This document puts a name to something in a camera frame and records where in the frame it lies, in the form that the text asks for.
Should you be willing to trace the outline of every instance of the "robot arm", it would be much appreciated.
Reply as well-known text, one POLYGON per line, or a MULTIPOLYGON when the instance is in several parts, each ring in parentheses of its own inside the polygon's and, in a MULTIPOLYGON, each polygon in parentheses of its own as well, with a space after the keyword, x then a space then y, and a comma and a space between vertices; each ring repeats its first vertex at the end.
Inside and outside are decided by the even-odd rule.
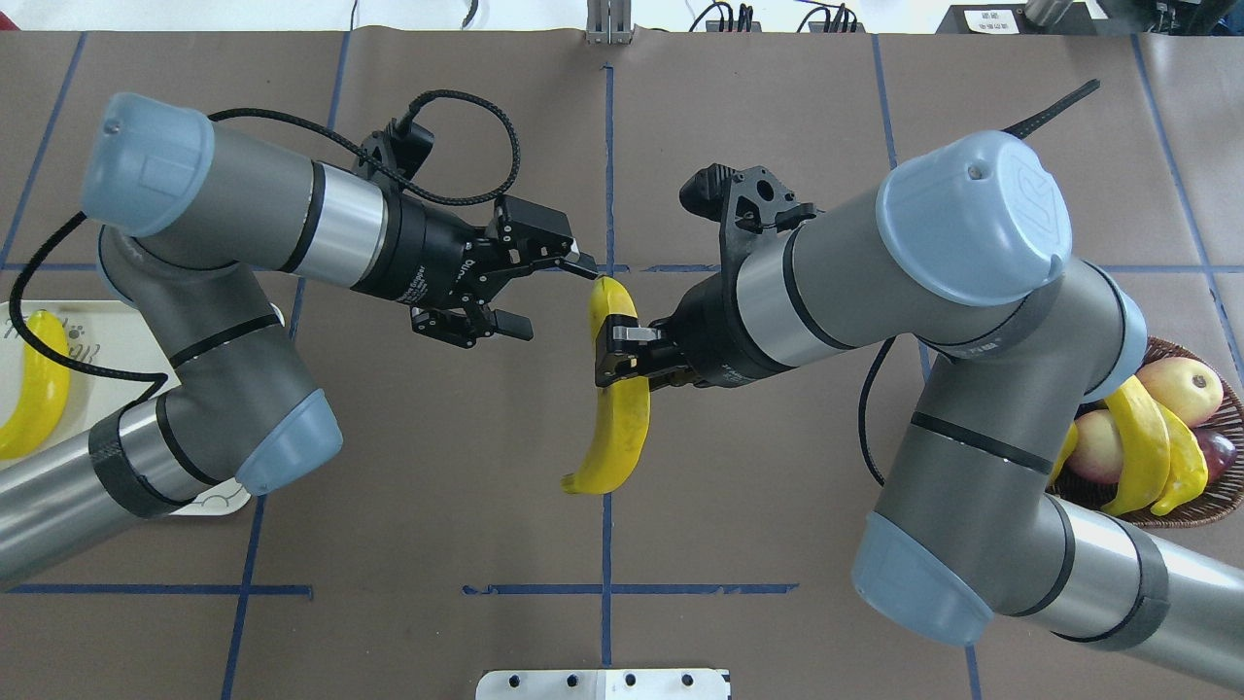
POLYGON ((1028 145, 969 136, 832 211, 759 167, 705 168, 680 199, 720 223, 722 271, 648 331, 606 327, 597 385, 738 388, 913 332, 940 357, 868 516, 860 594, 944 643, 1029 617, 1244 690, 1244 572, 1044 495, 1076 408, 1140 367, 1146 327, 1071 255, 1028 145))
MULTIPOLYGON (((409 118, 367 142, 407 178, 430 144, 409 118)), ((597 275, 561 211, 501 195, 476 228, 374 164, 356 169, 193 109, 113 98, 83 209, 107 224, 101 272, 143 313, 180 387, 0 472, 0 589, 230 477, 267 494, 336 455, 323 392, 249 265, 399 301, 415 332, 463 347, 531 337, 527 318, 489 307, 510 279, 555 265, 597 275)))

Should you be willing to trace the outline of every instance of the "white tray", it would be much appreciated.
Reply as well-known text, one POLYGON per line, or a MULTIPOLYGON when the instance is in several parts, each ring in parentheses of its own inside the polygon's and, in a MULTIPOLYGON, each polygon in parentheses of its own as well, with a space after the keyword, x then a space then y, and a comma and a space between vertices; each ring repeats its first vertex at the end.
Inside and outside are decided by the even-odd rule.
MULTIPOLYGON (((39 308, 56 313, 65 323, 70 357, 92 366, 139 373, 167 373, 165 389, 178 385, 159 344, 152 337, 143 317, 121 301, 35 301, 22 300, 21 308, 29 317, 39 308)), ((7 420, 17 404, 21 388, 21 363, 25 342, 9 321, 9 303, 0 303, 0 421, 7 420)), ((70 398, 61 423, 40 450, 70 439, 95 425, 100 419, 133 402, 146 389, 132 382, 118 382, 72 373, 70 398)), ((0 470, 20 460, 0 460, 0 470)), ((225 516, 250 501, 250 494, 229 480, 199 495, 174 516, 225 516)))

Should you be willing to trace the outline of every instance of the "yellow banana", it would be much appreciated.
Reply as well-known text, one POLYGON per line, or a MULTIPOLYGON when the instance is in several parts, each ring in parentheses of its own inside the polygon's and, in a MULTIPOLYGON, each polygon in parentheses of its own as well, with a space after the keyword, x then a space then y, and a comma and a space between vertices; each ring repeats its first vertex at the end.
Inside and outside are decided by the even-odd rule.
POLYGON ((1179 417, 1171 413, 1162 404, 1158 404, 1162 419, 1167 424, 1167 435, 1171 436, 1171 474, 1167 476, 1162 497, 1149 509, 1154 516, 1162 517, 1192 501, 1205 492, 1209 484, 1209 467, 1205 465, 1205 455, 1197 445, 1197 436, 1179 417))
POLYGON ((1046 486, 1054 484, 1059 475, 1062 474, 1062 465, 1066 464, 1067 458, 1071 456, 1076 450, 1076 445, 1080 443, 1080 429, 1072 423, 1071 428, 1067 429, 1067 436, 1062 440, 1062 449, 1059 450, 1059 459, 1054 461, 1054 471, 1050 472, 1050 481, 1045 482, 1046 486))
MULTIPOLYGON (((613 277, 601 277, 592 285, 588 302, 592 347, 606 316, 618 313, 638 317, 626 287, 613 277)), ((566 494, 608 494, 631 476, 639 463, 643 441, 648 438, 651 403, 648 378, 637 377, 596 390, 596 431, 587 458, 572 475, 561 480, 566 494)))
MULTIPOLYGON (((49 347, 65 356, 68 339, 61 320, 40 308, 26 321, 49 347)), ((0 460, 15 460, 35 451, 61 421, 70 397, 70 371, 26 344, 22 352, 21 393, 9 421, 0 426, 0 460)))
POLYGON ((1136 377, 1106 398, 1123 443, 1123 475, 1115 500, 1101 507, 1121 516, 1157 501, 1171 474, 1171 439, 1158 403, 1136 377))

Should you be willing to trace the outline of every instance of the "fruit basket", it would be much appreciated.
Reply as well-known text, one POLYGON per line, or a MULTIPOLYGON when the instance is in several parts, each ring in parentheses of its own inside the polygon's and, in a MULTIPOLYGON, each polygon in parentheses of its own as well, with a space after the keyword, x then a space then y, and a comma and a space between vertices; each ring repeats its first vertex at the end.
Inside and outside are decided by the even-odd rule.
MULTIPOLYGON (((1143 364, 1162 358, 1192 358, 1204 363, 1187 348, 1162 339, 1149 337, 1143 364)), ((1203 428, 1223 434, 1237 448, 1237 456, 1225 472, 1210 484, 1197 499, 1178 506, 1171 513, 1157 517, 1147 509, 1122 516, 1122 520, 1140 527, 1197 527, 1224 518, 1244 502, 1244 407, 1230 384, 1223 383, 1223 404, 1218 412, 1204 423, 1203 428)), ((1115 486, 1103 486, 1082 480, 1071 470, 1062 470, 1049 492, 1077 506, 1097 511, 1115 497, 1115 486)))

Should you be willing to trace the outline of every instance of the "blue joint cap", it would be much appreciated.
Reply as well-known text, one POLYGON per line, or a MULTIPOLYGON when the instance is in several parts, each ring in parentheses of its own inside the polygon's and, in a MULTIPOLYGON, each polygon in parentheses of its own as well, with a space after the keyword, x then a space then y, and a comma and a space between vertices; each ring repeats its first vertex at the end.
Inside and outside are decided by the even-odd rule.
POLYGON ((878 613, 934 642, 975 644, 994 618, 958 574, 878 513, 868 513, 851 581, 878 613))
POLYGON ((1144 352, 1149 346, 1149 331, 1141 307, 1118 286, 1115 277, 1101 269, 1097 271, 1106 277, 1111 288, 1115 290, 1115 297, 1123 311, 1123 339, 1118 352, 1118 362, 1115 363, 1113 369, 1110 371, 1106 379, 1101 380, 1101 384, 1095 387, 1088 394, 1085 394, 1084 404, 1101 402, 1122 387, 1127 382, 1127 378, 1141 369, 1141 363, 1144 362, 1144 352))
POLYGON ((157 234, 198 195, 214 149, 215 132, 202 112, 113 94, 82 180, 82 210, 126 235, 157 234))
POLYGON ((238 482, 255 496, 276 491, 341 451, 341 429, 323 390, 304 399, 267 434, 238 470, 238 482))
POLYGON ((877 191, 877 228, 912 279, 967 306, 1018 301, 1071 256, 1059 185, 1036 152, 1000 131, 898 165, 877 191))

